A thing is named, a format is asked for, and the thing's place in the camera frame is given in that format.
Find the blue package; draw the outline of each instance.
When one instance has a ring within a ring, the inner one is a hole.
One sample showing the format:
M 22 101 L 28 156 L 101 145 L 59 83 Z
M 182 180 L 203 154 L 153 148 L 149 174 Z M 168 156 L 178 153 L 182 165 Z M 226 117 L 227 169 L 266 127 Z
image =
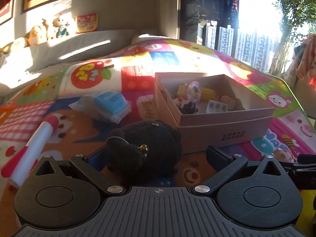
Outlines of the blue package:
M 107 91 L 82 96 L 79 101 L 69 105 L 96 120 L 118 124 L 128 113 L 131 105 L 119 92 Z

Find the stuffed animal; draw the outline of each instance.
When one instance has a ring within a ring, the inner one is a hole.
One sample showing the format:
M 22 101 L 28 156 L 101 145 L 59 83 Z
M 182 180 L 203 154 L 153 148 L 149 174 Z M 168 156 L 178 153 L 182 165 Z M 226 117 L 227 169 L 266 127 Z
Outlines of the stuffed animal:
M 43 19 L 43 25 L 46 28 L 46 37 L 47 40 L 51 40 L 53 38 L 56 38 L 57 36 L 57 32 L 58 32 L 58 28 L 54 27 L 53 25 L 53 20 L 51 19 Z
M 181 134 L 162 121 L 115 129 L 106 147 L 110 151 L 108 169 L 120 171 L 126 188 L 171 174 L 182 154 Z
M 3 48 L 0 48 L 0 56 L 46 41 L 46 28 L 44 25 L 39 24 L 34 26 L 24 37 L 15 39 L 13 42 L 5 45 Z
M 194 101 L 184 100 L 181 97 L 173 99 L 174 103 L 180 110 L 181 114 L 196 114 L 198 113 L 198 108 L 195 105 Z
M 67 23 L 67 35 L 73 36 L 77 32 L 77 24 L 73 18 L 70 18 Z
M 13 42 L 7 44 L 3 48 L 0 48 L 0 56 L 2 56 L 5 53 L 11 53 L 14 51 L 18 51 L 22 48 L 28 47 L 27 38 L 20 37 L 18 39 L 15 39 Z
M 44 25 L 37 25 L 32 27 L 27 42 L 29 46 L 40 44 L 47 41 L 46 28 Z
M 58 26 L 57 37 L 74 35 L 76 33 L 75 20 L 71 17 L 71 14 L 61 14 L 55 22 Z

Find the colorful play mat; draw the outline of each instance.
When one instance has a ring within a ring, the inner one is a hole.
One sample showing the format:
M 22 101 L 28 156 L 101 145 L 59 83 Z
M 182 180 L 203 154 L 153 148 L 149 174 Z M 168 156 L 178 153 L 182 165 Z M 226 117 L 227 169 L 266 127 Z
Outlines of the colorful play mat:
M 47 115 L 56 115 L 59 127 L 39 158 L 50 154 L 57 160 L 68 160 L 77 153 L 92 153 L 105 144 L 114 128 L 135 121 L 158 119 L 153 101 L 155 72 L 225 74 L 275 106 L 274 119 L 265 137 L 222 148 L 224 152 L 260 160 L 262 155 L 281 148 L 284 153 L 279 153 L 277 158 L 288 162 L 294 162 L 300 153 L 315 154 L 315 129 L 284 81 L 195 43 L 157 39 L 139 42 L 110 56 L 59 69 L 0 106 L 0 167 L 25 145 Z M 120 124 L 96 121 L 69 107 L 85 94 L 104 90 L 121 92 L 132 105 L 132 112 Z M 114 180 L 120 179 L 107 168 L 102 172 Z M 208 165 L 205 153 L 193 153 L 182 157 L 174 176 L 157 179 L 148 185 L 193 187 L 215 173 Z M 5 188 L 6 177 L 0 178 L 2 237 L 11 236 L 20 227 L 13 208 L 16 190 Z M 305 206 L 298 226 L 305 234 L 315 212 L 312 209 L 315 193 L 302 192 Z

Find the plush doll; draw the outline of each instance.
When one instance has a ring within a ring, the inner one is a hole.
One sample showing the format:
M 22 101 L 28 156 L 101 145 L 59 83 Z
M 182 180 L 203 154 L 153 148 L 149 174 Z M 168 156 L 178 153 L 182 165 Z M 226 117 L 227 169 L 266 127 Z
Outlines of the plush doll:
M 0 48 L 0 56 L 2 56 L 4 53 L 11 53 L 14 51 L 18 51 L 25 47 L 28 47 L 27 38 L 20 37 L 18 39 L 15 39 L 13 42 L 7 44 L 3 48 Z
M 115 129 L 106 147 L 110 151 L 108 169 L 119 170 L 126 188 L 171 174 L 182 154 L 181 134 L 162 121 Z
M 73 36 L 77 32 L 77 24 L 73 18 L 70 18 L 67 23 L 67 35 Z
M 46 41 L 47 41 L 46 28 L 44 27 L 44 25 L 34 26 L 31 29 L 29 37 L 27 39 L 29 46 L 40 44 Z
M 43 19 L 43 25 L 46 28 L 46 37 L 47 40 L 51 40 L 53 38 L 56 38 L 57 36 L 57 32 L 58 32 L 58 28 L 54 27 L 53 25 L 53 20 L 50 19 Z
M 5 45 L 3 48 L 0 48 L 0 56 L 46 41 L 46 28 L 44 25 L 39 24 L 34 26 L 24 37 L 15 39 L 13 42 Z
M 57 37 L 74 35 L 76 33 L 76 31 L 74 31 L 75 20 L 71 17 L 71 14 L 61 14 L 55 22 L 58 26 Z

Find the white marker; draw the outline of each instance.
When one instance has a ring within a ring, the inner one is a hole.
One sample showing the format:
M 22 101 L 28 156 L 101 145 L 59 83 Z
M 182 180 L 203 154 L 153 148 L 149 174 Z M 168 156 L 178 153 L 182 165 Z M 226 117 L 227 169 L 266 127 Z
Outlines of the white marker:
M 48 139 L 55 132 L 59 124 L 56 116 L 47 117 L 36 129 L 27 144 L 21 149 L 24 154 L 11 174 L 8 182 L 15 188 L 20 188 L 34 163 L 42 152 Z

